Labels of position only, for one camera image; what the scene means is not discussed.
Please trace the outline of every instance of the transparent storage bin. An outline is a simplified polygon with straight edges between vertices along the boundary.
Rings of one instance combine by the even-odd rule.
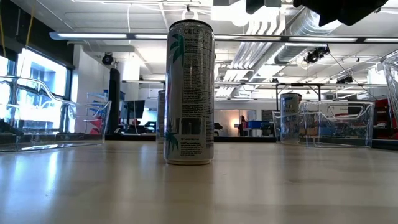
[[[371,147],[374,103],[308,101],[300,105],[300,145]]]
[[[0,77],[0,152],[102,144],[110,105],[72,103],[41,81]]]
[[[388,99],[394,114],[398,114],[398,50],[381,59],[387,81]]]
[[[280,112],[273,111],[272,120],[274,122],[274,132],[275,132],[276,142],[280,142]]]

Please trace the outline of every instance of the energy drink can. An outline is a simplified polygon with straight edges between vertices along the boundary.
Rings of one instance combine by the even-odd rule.
[[[157,94],[157,121],[156,121],[156,143],[157,150],[163,151],[164,141],[164,110],[165,110],[165,91],[161,90]]]
[[[285,93],[280,96],[280,141],[298,144],[300,141],[300,95]]]
[[[213,29],[183,20],[167,36],[164,158],[180,165],[207,164],[213,158]]]

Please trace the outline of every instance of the computer monitor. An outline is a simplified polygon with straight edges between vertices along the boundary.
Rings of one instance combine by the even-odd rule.
[[[145,100],[122,101],[120,118],[141,119],[144,113]]]

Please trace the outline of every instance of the can lid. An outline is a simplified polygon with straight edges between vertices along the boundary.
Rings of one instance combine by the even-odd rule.
[[[209,24],[207,24],[206,22],[203,22],[203,21],[196,20],[196,19],[184,19],[184,20],[180,20],[180,21],[174,22],[174,23],[170,26],[169,30],[170,30],[173,26],[175,26],[175,25],[177,25],[177,24],[180,24],[180,23],[183,23],[183,22],[197,22],[197,23],[200,23],[200,24],[203,24],[203,25],[208,26],[208,27],[211,29],[211,31],[214,32],[214,31],[213,31],[213,28],[212,28]]]

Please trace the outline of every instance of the black pillar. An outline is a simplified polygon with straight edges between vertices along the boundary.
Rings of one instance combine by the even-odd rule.
[[[109,76],[108,100],[112,101],[111,114],[109,115],[108,134],[113,134],[119,127],[119,102],[120,102],[120,72],[111,68]]]

